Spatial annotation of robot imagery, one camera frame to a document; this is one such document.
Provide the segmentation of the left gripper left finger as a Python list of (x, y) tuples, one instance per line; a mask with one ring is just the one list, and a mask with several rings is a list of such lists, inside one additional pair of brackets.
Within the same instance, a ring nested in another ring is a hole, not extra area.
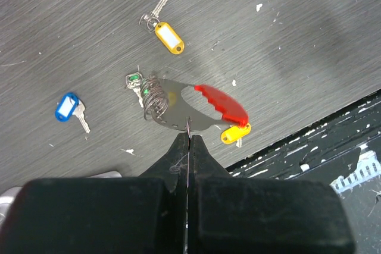
[(124, 178), (39, 178), (15, 197), (1, 227), (2, 253), (183, 253), (185, 200), (175, 161), (186, 133), (146, 173)]

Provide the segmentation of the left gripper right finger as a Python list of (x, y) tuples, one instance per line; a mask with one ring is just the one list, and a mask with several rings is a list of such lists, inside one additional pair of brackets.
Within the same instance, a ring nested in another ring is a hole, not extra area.
[(232, 177), (189, 141), (190, 253), (354, 253), (342, 202), (316, 181)]

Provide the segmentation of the metal key holder red handle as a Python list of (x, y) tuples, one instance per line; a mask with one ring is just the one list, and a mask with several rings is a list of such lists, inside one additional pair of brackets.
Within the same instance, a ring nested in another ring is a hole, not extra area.
[(244, 127), (249, 116), (243, 106), (207, 84), (187, 84), (149, 76), (140, 88), (143, 117), (178, 131), (203, 131), (213, 125)]

